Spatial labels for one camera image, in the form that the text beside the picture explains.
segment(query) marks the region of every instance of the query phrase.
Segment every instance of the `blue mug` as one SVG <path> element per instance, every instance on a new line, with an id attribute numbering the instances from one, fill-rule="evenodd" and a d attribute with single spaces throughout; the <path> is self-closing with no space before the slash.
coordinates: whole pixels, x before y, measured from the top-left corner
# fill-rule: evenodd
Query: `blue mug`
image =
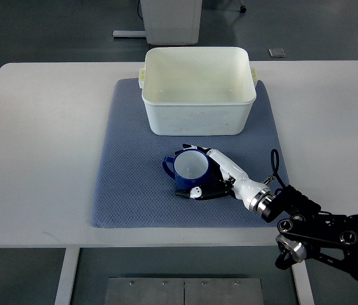
<path id="1" fill-rule="evenodd" d="M 192 189 L 210 180 L 209 157 L 197 149 L 184 149 L 174 158 L 165 157 L 162 165 L 165 172 L 176 181 L 176 189 Z"/>

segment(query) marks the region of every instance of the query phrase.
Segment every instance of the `robotic arm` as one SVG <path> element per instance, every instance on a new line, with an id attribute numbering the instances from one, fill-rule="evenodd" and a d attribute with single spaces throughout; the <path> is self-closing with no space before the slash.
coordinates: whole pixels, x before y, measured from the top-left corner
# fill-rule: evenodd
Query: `robotic arm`
<path id="1" fill-rule="evenodd" d="M 352 275 L 358 281 L 358 215 L 333 215 L 323 212 L 321 206 L 309 200 L 293 186 L 286 186 L 277 174 L 279 154 L 272 151 L 273 175 L 263 183 L 251 180 L 231 159 L 217 149 L 183 144 L 184 149 L 203 151 L 212 161 L 216 181 L 208 186 L 177 190 L 176 195 L 195 200 L 209 200 L 232 195 L 242 200 L 251 212 L 261 214 L 266 222 L 274 221 L 286 212 L 289 218 L 277 223 L 276 242 L 280 255 L 275 265 L 287 269 L 305 259 L 316 259 Z M 281 189 L 274 195 L 268 184 L 278 179 Z M 344 258 L 339 260 L 323 254 L 323 248 L 340 249 Z"/>

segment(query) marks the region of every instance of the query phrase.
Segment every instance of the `bin handle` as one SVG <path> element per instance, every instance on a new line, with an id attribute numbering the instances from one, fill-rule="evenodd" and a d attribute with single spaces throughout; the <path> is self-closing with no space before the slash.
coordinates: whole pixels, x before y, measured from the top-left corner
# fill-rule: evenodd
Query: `bin handle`
<path id="1" fill-rule="evenodd" d="M 143 82 L 145 81 L 145 68 L 139 70 L 139 88 L 143 89 Z"/>
<path id="2" fill-rule="evenodd" d="M 255 68 L 251 67 L 252 80 L 254 81 L 254 86 L 258 84 L 258 75 L 256 74 Z"/>

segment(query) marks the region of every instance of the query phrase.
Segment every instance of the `chair leg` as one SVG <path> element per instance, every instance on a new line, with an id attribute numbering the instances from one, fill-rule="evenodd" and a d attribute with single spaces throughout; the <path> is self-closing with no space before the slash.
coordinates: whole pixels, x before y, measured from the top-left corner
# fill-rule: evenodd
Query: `chair leg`
<path id="1" fill-rule="evenodd" d="M 247 11 L 247 7 L 243 0 L 240 0 L 240 13 L 245 13 Z"/>

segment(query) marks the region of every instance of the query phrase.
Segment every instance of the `gray textured mat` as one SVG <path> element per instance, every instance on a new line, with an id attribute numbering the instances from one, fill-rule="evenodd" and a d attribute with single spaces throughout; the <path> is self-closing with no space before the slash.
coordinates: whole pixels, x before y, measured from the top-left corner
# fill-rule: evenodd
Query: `gray textured mat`
<path id="1" fill-rule="evenodd" d="M 238 135 L 169 137 L 155 135 L 148 122 L 137 79 L 117 82 L 109 111 L 104 148 L 93 199 L 94 227 L 267 227 L 258 214 L 232 197 L 207 201 L 174 196 L 175 185 L 162 168 L 183 143 L 219 149 L 252 180 L 272 173 L 270 151 L 280 153 L 279 174 L 288 184 L 286 168 L 264 84 L 244 130 Z M 271 189 L 280 187 L 277 182 Z"/>

